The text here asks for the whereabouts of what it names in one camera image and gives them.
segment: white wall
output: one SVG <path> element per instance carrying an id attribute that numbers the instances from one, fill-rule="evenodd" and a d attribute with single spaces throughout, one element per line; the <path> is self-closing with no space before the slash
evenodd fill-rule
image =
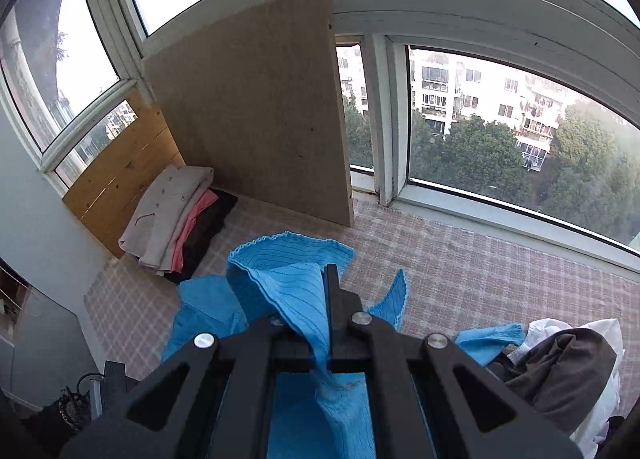
<path id="1" fill-rule="evenodd" d="M 111 254 L 71 214 L 19 141 L 0 101 L 0 257 L 78 316 L 98 368 L 104 352 L 84 293 Z"/>

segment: white garment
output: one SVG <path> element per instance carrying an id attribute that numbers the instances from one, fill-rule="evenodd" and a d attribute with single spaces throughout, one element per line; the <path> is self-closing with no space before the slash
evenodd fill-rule
<path id="1" fill-rule="evenodd" d="M 616 362 L 611 370 L 609 381 L 604 387 L 602 394 L 596 404 L 591 409 L 589 415 L 580 423 L 580 426 L 571 434 L 572 441 L 578 445 L 585 459 L 593 459 L 598 451 L 598 442 L 602 441 L 598 435 L 602 432 L 607 424 L 607 419 L 613 415 L 614 411 L 620 404 L 620 362 L 625 354 L 622 348 L 622 331 L 620 330 L 620 322 L 617 318 L 608 318 L 605 320 L 596 320 L 580 327 L 593 329 L 596 333 L 601 334 L 607 343 L 616 353 Z M 529 331 L 524 343 L 514 352 L 509 354 L 509 358 L 516 363 L 529 350 L 537 344 L 546 340 L 552 334 L 572 327 L 566 322 L 545 318 L 536 320 L 529 324 Z"/>
<path id="2" fill-rule="evenodd" d="M 189 214 L 184 211 L 192 203 L 194 195 L 200 196 L 213 181 L 213 169 L 201 166 L 177 168 L 171 164 L 149 185 L 140 199 L 127 228 L 118 241 L 120 248 L 140 258 L 141 265 L 158 269 L 165 253 L 171 251 Z"/>

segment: plaid tablecloth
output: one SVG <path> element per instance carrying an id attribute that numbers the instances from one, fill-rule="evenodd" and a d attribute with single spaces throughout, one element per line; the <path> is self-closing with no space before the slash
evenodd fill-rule
<path id="1" fill-rule="evenodd" d="M 196 274 L 224 274 L 232 249 L 290 230 L 355 249 L 342 287 L 357 292 L 365 306 L 383 297 L 403 267 L 410 298 L 401 330 L 408 334 L 455 335 L 546 317 L 577 326 L 616 317 L 626 349 L 620 412 L 630 411 L 640 394 L 640 283 L 368 200 L 353 203 L 355 224 L 346 228 L 241 197 Z M 127 374 L 138 379 L 158 366 L 180 304 L 172 283 L 126 255 L 107 264 L 84 301 L 109 359 L 126 363 Z"/>

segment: ribbed blue fabric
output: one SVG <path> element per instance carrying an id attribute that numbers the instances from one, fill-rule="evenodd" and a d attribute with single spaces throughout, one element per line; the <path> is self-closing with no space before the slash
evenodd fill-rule
<path id="1" fill-rule="evenodd" d="M 214 288 L 210 295 L 194 298 L 191 287 L 183 287 L 203 279 L 180 285 L 184 306 L 174 320 L 165 357 L 199 332 L 209 330 L 223 337 L 275 312 L 309 342 L 317 370 L 308 375 L 279 375 L 276 382 L 268 446 L 271 459 L 375 457 L 364 375 L 332 375 L 326 367 L 329 326 L 322 270 L 336 264 L 341 277 L 353 256 L 351 248 L 337 241 L 284 232 L 232 251 L 226 280 L 216 277 L 197 286 Z M 367 311 L 398 328 L 406 297 L 401 269 L 385 298 Z M 242 316 L 229 316 L 234 310 Z M 226 320 L 226 327 L 219 327 L 221 319 Z"/>
<path id="2" fill-rule="evenodd" d="M 456 344 L 483 367 L 509 344 L 522 345 L 526 334 L 520 324 L 466 329 L 456 337 Z"/>

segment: silver bolt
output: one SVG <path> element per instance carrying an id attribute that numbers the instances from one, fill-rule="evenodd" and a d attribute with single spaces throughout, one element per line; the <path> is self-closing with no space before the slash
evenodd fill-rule
<path id="1" fill-rule="evenodd" d="M 358 311 L 351 315 L 351 321 L 354 324 L 358 325 L 369 325 L 373 318 L 369 313 L 365 313 L 364 311 Z"/>
<path id="2" fill-rule="evenodd" d="M 447 337 L 444 336 L 444 334 L 431 333 L 427 336 L 427 345 L 434 349 L 444 349 L 448 343 L 449 340 L 447 340 Z"/>
<path id="3" fill-rule="evenodd" d="M 194 345 L 200 349 L 207 349 L 208 347 L 211 347 L 215 341 L 216 337 L 209 333 L 200 333 L 193 339 Z"/>
<path id="4" fill-rule="evenodd" d="M 281 327 L 284 325 L 284 322 L 282 321 L 282 318 L 279 317 L 279 315 L 272 315 L 271 316 L 271 325 L 275 325 L 277 327 Z"/>

